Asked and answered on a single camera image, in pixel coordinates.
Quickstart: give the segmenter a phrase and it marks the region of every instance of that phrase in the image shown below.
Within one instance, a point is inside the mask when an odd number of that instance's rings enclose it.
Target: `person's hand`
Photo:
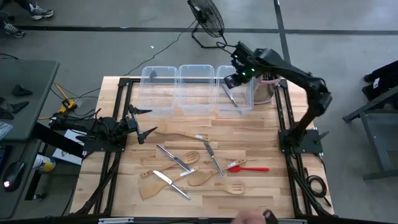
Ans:
[[[242,210],[231,224],[266,224],[266,220],[259,210]]]

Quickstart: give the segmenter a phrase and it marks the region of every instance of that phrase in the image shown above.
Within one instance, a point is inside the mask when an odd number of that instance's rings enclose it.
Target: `red spatula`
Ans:
[[[234,166],[228,169],[230,172],[239,172],[241,170],[251,170],[251,171],[269,171],[268,167],[241,167],[241,166]]]

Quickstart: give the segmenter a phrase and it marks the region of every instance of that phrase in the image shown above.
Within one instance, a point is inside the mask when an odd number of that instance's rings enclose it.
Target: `computer mouse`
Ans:
[[[2,177],[2,186],[6,192],[15,191],[21,184],[25,163],[21,161],[10,164]]]

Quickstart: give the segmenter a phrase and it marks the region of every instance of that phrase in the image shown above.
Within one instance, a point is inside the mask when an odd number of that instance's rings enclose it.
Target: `wooden table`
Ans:
[[[99,116],[112,116],[119,78],[104,77],[97,104],[97,109],[102,108]],[[292,83],[289,83],[289,90],[294,116],[296,120],[299,120],[307,109],[306,94],[303,89]],[[133,86],[131,100],[135,106],[137,106],[138,91],[139,84],[137,83]],[[125,92],[121,100],[121,110]],[[277,217],[294,217],[285,157],[279,152],[277,138],[279,121],[275,99],[268,104],[255,105],[253,110],[242,119],[221,117],[216,113],[210,116],[184,116],[178,106],[175,107],[173,118],[154,118],[149,114],[138,115],[137,118],[142,131],[168,121],[169,124],[178,125],[184,130],[208,134],[213,139],[211,146],[219,161],[246,158],[247,162],[243,166],[269,167],[270,171],[224,172],[226,180],[240,180],[246,184],[244,195],[231,195],[222,191],[188,192],[192,199],[187,200],[170,186],[165,186],[157,195],[142,200],[139,184],[143,181],[148,183],[148,181],[160,181],[160,179],[151,175],[148,179],[142,180],[139,174],[170,162],[170,158],[158,150],[156,144],[163,145],[176,156],[189,151],[198,151],[200,160],[191,166],[198,166],[200,170],[214,168],[214,164],[201,141],[178,134],[152,133],[147,137],[145,144],[140,145],[136,134],[130,134],[119,166],[112,209],[113,217],[234,217],[238,210],[244,208],[260,208],[261,210],[269,208]],[[71,212],[81,208],[98,186],[103,157],[103,152],[95,152],[84,160]],[[304,154],[302,157],[303,164],[310,175],[318,175],[326,182],[325,171],[320,160],[312,154]],[[181,172],[183,170],[175,166],[164,174]],[[189,175],[176,181],[176,185],[188,186],[188,178]],[[219,181],[221,177],[214,175],[204,185],[210,186]],[[300,208],[304,211],[301,190],[297,192]],[[105,189],[102,209],[106,204],[107,195],[108,189]],[[318,200],[326,210],[333,213],[333,209],[328,207],[323,199]]]

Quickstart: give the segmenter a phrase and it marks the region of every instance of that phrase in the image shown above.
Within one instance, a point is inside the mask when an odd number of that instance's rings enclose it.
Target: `concrete floor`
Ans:
[[[346,218],[396,222],[398,178],[366,183],[362,180],[363,174],[377,170],[376,160],[361,122],[345,124],[341,118],[366,103],[361,93],[365,86],[362,76],[397,60],[398,1],[279,0],[283,23],[277,21],[274,10],[277,1],[214,2],[225,26],[241,29],[226,33],[229,43],[242,40],[252,48],[271,47],[284,53],[296,67],[326,80],[333,102],[315,124],[320,131],[330,132],[322,144],[336,214]],[[185,0],[41,0],[39,4],[55,9],[55,17],[33,22],[15,4],[6,9],[17,17],[16,24],[27,26],[186,28],[194,20]],[[288,34],[285,35],[283,30],[280,33],[271,30],[282,28],[282,25]],[[290,34],[297,29],[317,35]],[[361,35],[358,30],[379,32]],[[56,82],[79,95],[99,87],[105,75],[124,75],[174,41],[181,32],[130,31],[28,30],[27,35],[18,40],[1,34],[0,52],[22,59],[60,62]],[[203,33],[198,37],[207,44],[215,41]],[[198,63],[217,67],[229,64],[229,57],[220,50],[199,48],[186,33],[171,48],[131,74],[140,75],[147,65],[178,67]],[[95,99],[86,98],[77,112],[84,113],[95,104]],[[42,116],[52,114],[59,106],[60,100],[50,93]],[[40,183],[40,189],[43,186],[48,197],[41,201],[22,201],[14,218],[61,215],[78,171],[78,166],[59,162],[56,172]]]

